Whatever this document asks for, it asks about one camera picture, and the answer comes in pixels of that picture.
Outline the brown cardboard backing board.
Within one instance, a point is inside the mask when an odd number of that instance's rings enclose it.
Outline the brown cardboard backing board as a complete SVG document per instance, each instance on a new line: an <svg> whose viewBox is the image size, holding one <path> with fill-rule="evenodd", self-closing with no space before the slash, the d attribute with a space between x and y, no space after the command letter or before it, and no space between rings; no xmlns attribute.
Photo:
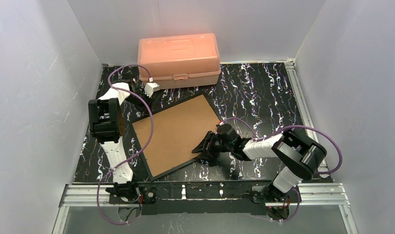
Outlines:
<svg viewBox="0 0 395 234"><path fill-rule="evenodd" d="M139 181L183 181L196 172L191 151L208 131L215 131L219 117L205 94L188 97L153 114L151 142L133 167Z"/></svg>

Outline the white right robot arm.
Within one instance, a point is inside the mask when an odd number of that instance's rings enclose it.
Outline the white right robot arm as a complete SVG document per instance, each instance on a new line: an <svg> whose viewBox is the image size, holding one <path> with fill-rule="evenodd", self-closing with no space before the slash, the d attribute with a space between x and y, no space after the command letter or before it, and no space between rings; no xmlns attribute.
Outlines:
<svg viewBox="0 0 395 234"><path fill-rule="evenodd" d="M326 149L312 138L288 127L270 137L241 137L230 124L220 124L216 132L208 131L191 151L197 158L214 161L220 153L230 153L241 161L277 157L285 165L259 195L283 196L303 180L309 180L327 155Z"/></svg>

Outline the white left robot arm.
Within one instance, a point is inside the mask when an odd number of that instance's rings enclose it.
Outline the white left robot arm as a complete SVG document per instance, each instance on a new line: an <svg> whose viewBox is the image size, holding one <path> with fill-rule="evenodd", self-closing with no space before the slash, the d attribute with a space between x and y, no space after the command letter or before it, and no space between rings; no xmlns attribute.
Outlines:
<svg viewBox="0 0 395 234"><path fill-rule="evenodd" d="M123 147L126 124L121 105L125 101L149 105L152 95L158 90L160 85L154 82L146 83L143 88L131 88L129 81L117 82L100 98L88 102L90 133L106 153L115 184L132 182L134 178L134 172L128 162L118 166L127 159Z"/></svg>

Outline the black picture frame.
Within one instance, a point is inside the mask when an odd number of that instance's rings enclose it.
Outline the black picture frame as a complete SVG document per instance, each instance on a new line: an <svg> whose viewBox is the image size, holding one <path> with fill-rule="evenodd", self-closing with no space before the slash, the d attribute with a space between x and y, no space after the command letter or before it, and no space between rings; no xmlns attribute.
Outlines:
<svg viewBox="0 0 395 234"><path fill-rule="evenodd" d="M192 150L214 131L220 121L210 97L199 92L182 101L152 108L153 121L142 116L129 124L129 139L137 150L143 169L138 180L155 181L197 160Z"/></svg>

